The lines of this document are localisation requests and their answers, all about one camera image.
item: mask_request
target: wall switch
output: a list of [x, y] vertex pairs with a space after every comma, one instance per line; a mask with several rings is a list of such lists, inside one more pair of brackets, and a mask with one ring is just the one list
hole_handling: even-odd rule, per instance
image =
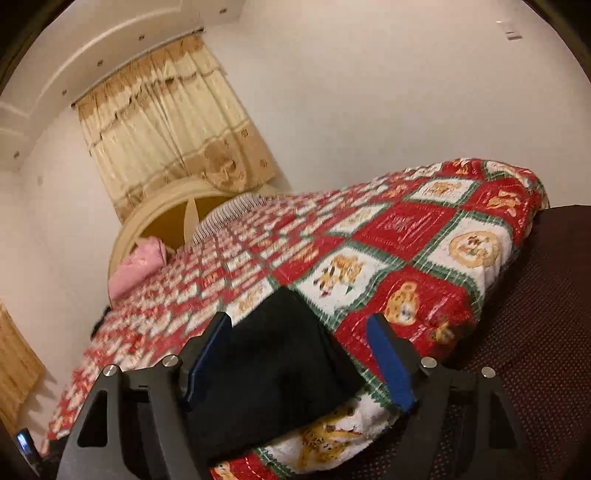
[[519, 40], [523, 38], [515, 28], [513, 20], [497, 20], [496, 24], [502, 28], [507, 40]]

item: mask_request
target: black fabric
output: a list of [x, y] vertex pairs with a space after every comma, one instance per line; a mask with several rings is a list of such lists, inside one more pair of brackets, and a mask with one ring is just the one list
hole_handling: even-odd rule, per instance
[[109, 306], [107, 306], [107, 307], [105, 308], [105, 310], [103, 311], [103, 315], [102, 315], [102, 317], [100, 318], [100, 320], [99, 320], [98, 322], [96, 322], [96, 323], [95, 323], [95, 326], [94, 326], [94, 327], [92, 327], [92, 332], [90, 333], [90, 340], [92, 340], [92, 339], [95, 337], [95, 335], [96, 335], [96, 332], [98, 332], [98, 331], [99, 331], [99, 328], [100, 328], [100, 327], [103, 325], [103, 322], [105, 321], [105, 317], [107, 316], [107, 314], [108, 314], [110, 311], [111, 311], [111, 306], [109, 305]]
[[306, 302], [285, 287], [232, 329], [211, 379], [187, 416], [195, 448], [210, 462], [307, 425], [364, 385]]

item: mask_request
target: metal screw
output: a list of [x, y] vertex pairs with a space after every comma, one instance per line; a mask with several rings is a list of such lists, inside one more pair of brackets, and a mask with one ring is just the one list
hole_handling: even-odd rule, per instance
[[421, 358], [421, 365], [424, 368], [435, 368], [437, 366], [437, 360], [435, 360], [432, 356], [424, 356]]
[[106, 377], [111, 377], [117, 373], [117, 365], [107, 365], [103, 369], [103, 375]]
[[496, 372], [491, 367], [482, 367], [480, 372], [485, 378], [494, 378], [496, 375]]
[[174, 367], [178, 363], [178, 357], [176, 355], [167, 355], [162, 359], [162, 364], [165, 367]]

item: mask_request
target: bed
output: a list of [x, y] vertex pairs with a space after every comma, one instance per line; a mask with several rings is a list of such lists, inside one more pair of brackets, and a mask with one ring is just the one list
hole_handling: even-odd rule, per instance
[[[180, 204], [184, 226], [195, 215]], [[47, 438], [67, 434], [103, 367], [149, 367], [203, 332], [215, 311], [238, 323], [287, 285], [348, 351], [366, 386], [342, 411], [212, 466], [212, 475], [270, 480], [334, 468], [396, 420], [363, 320], [383, 312], [421, 355], [448, 357], [476, 327], [485, 298], [546, 204], [529, 170], [478, 159], [409, 168], [341, 190], [270, 197], [210, 238], [179, 248], [113, 309], [61, 396]], [[142, 236], [147, 219], [154, 223], [153, 207], [133, 227], [126, 223], [110, 268]], [[326, 435], [329, 447], [308, 444], [311, 432]]]
[[[540, 478], [591, 471], [591, 206], [539, 212], [519, 257], [487, 301], [474, 334], [447, 361], [477, 371], [494, 365], [521, 420]], [[432, 478], [448, 478], [450, 430]], [[346, 464], [310, 480], [378, 480], [395, 454], [396, 428]]]

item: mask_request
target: pink pillow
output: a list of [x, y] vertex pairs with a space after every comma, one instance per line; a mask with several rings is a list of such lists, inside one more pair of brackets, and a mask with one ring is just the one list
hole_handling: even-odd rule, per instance
[[138, 245], [109, 279], [109, 298], [123, 297], [138, 283], [166, 265], [166, 246], [151, 236]]

